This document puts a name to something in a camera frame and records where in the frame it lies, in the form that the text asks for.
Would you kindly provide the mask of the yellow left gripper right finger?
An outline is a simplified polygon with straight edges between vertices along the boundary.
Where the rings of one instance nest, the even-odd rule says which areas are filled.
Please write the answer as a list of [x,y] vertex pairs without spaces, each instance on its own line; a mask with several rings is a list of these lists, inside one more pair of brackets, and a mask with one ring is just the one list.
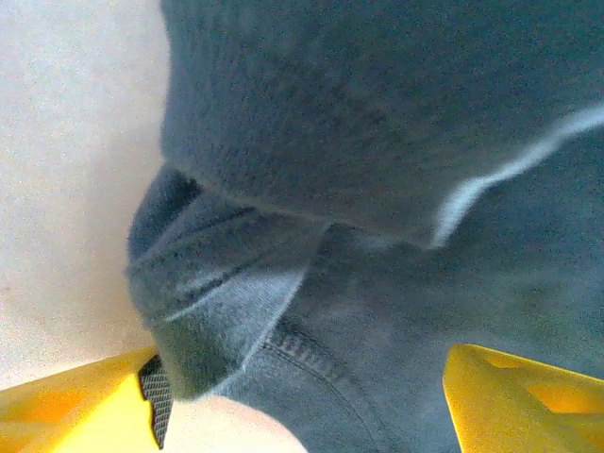
[[443,386],[463,452],[600,452],[603,382],[473,344],[447,354]]

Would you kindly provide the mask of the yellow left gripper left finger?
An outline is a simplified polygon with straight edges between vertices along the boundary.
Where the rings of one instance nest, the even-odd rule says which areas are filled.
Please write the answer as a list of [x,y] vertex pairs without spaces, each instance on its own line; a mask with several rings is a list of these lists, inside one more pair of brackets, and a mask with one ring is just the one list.
[[5,389],[4,452],[159,452],[173,398],[146,347]]

